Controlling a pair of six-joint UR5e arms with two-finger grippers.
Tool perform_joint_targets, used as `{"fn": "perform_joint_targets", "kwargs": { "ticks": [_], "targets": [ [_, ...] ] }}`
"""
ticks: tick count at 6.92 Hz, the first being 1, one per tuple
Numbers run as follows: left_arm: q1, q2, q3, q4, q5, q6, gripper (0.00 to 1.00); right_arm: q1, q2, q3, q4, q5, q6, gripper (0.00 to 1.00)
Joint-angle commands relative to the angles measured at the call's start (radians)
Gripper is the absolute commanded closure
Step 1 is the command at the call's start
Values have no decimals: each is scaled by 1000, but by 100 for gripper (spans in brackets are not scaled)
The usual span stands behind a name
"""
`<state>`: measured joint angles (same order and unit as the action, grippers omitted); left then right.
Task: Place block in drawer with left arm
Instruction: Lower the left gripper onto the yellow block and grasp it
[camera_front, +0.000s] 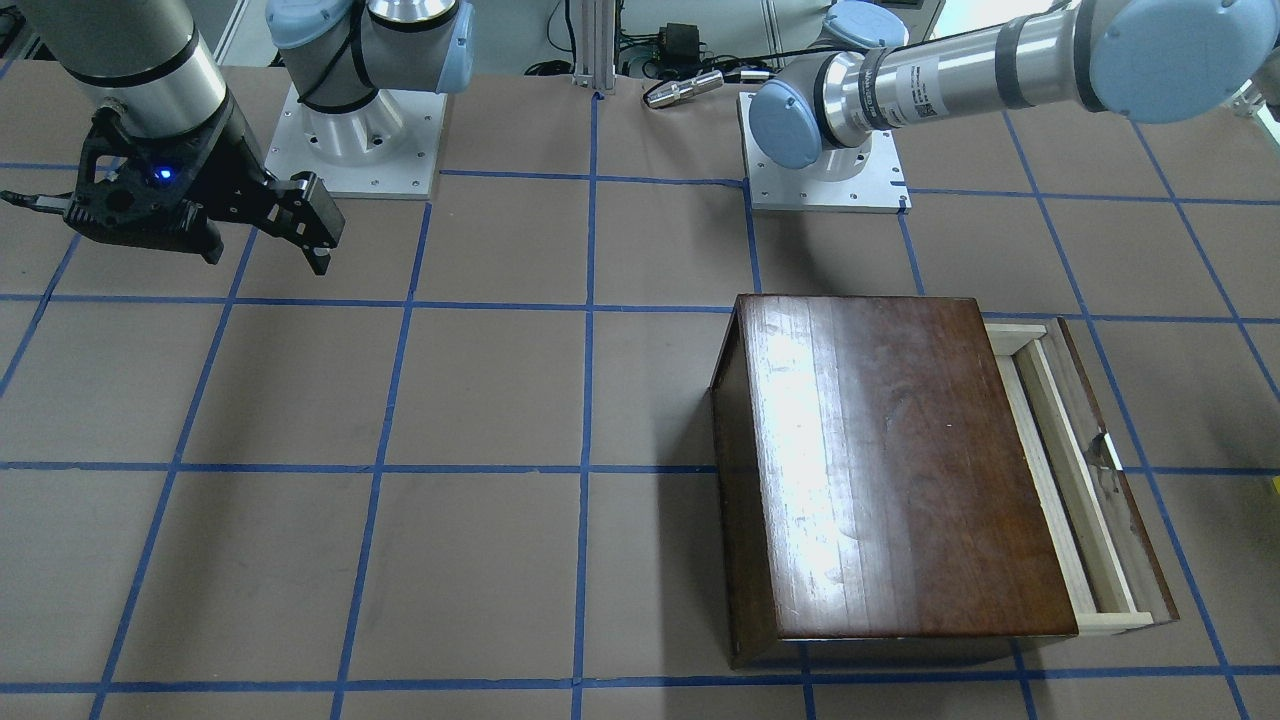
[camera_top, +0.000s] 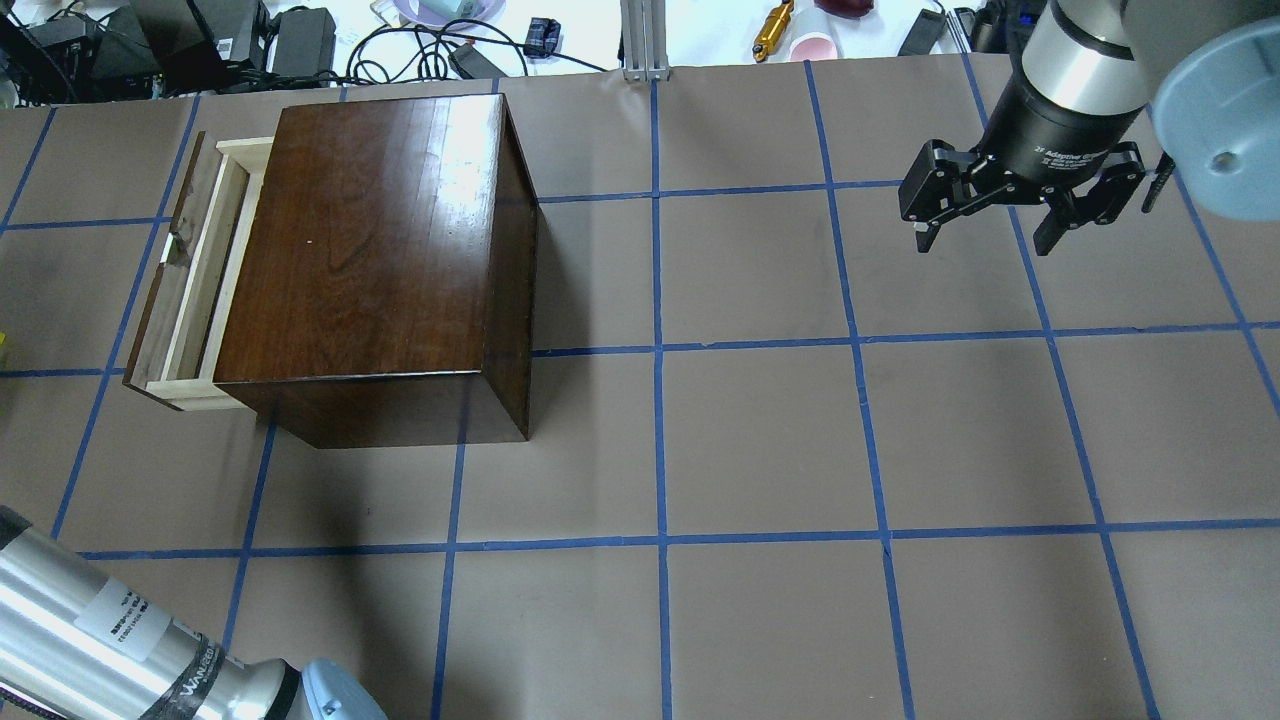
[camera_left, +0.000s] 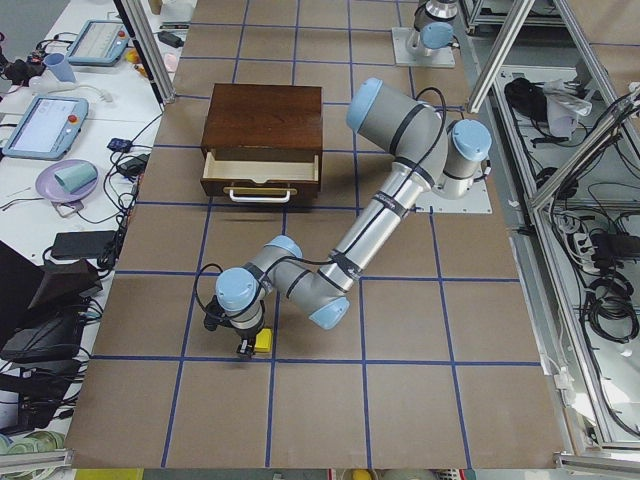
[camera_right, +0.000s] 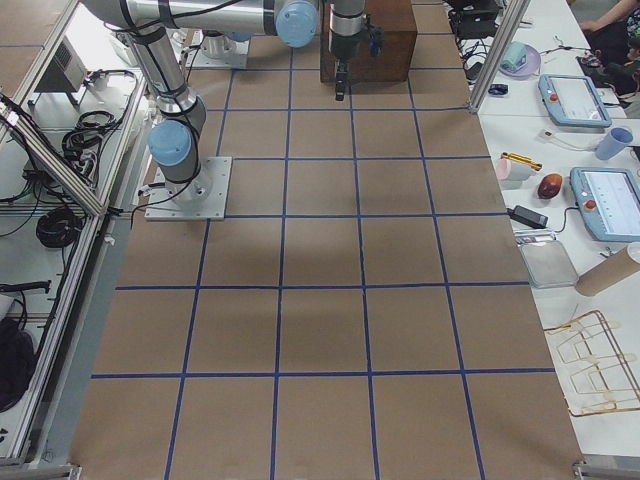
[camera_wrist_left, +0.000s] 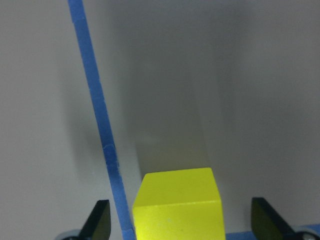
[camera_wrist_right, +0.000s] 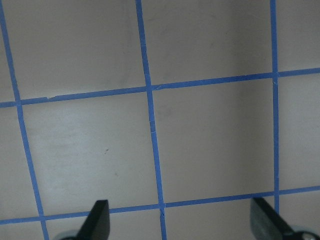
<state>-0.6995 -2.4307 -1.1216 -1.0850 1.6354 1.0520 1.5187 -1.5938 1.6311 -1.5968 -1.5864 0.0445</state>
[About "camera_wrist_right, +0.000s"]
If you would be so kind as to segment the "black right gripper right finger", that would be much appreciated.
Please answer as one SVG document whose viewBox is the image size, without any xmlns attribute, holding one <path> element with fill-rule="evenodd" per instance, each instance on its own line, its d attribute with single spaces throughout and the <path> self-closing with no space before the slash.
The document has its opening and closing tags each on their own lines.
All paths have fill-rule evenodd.
<svg viewBox="0 0 320 240">
<path fill-rule="evenodd" d="M 295 232 L 262 197 L 250 200 L 250 229 L 256 240 L 292 240 Z"/>
</svg>

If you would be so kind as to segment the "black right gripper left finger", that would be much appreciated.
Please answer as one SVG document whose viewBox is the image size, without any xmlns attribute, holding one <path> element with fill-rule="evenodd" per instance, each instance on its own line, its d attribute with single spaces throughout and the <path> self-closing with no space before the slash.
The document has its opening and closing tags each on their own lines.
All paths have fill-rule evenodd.
<svg viewBox="0 0 320 240">
<path fill-rule="evenodd" d="M 78 240 L 107 240 L 110 235 L 108 200 L 97 200 L 77 233 Z"/>
</svg>

